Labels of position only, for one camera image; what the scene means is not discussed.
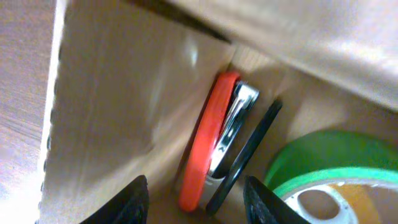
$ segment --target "green tape roll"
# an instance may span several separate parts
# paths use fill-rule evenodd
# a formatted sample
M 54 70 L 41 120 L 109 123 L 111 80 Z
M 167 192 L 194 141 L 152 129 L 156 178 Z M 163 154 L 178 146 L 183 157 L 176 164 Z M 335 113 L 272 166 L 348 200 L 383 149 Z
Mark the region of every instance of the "green tape roll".
M 364 134 L 318 131 L 286 145 L 264 184 L 279 197 L 322 182 L 354 180 L 398 188 L 398 150 Z

